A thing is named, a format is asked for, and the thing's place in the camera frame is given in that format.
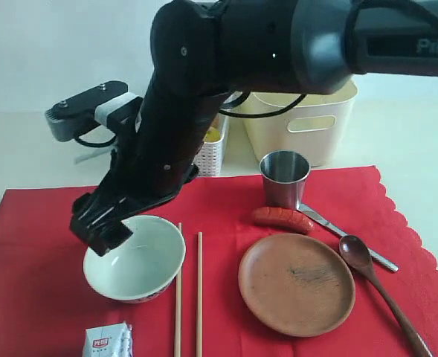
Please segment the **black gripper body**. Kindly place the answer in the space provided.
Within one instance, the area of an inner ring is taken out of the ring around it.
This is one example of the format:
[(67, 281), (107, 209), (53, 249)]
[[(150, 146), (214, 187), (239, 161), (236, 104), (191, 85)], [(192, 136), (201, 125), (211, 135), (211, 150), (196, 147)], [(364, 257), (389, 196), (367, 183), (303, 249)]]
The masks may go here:
[(93, 192), (114, 203), (105, 216), (133, 216), (163, 205), (197, 177), (197, 122), (117, 122), (108, 128), (118, 142), (110, 169)]

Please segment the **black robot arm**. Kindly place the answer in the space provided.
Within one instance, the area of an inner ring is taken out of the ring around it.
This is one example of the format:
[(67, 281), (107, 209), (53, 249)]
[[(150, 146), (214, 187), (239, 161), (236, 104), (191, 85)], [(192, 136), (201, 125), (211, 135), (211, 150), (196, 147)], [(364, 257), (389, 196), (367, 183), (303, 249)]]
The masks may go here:
[(142, 100), (75, 97), (115, 133), (106, 175), (74, 202), (70, 229), (96, 254), (125, 218), (173, 200), (198, 172), (207, 129), (235, 91), (331, 94), (354, 74), (438, 77), (438, 1), (172, 1), (155, 15)]

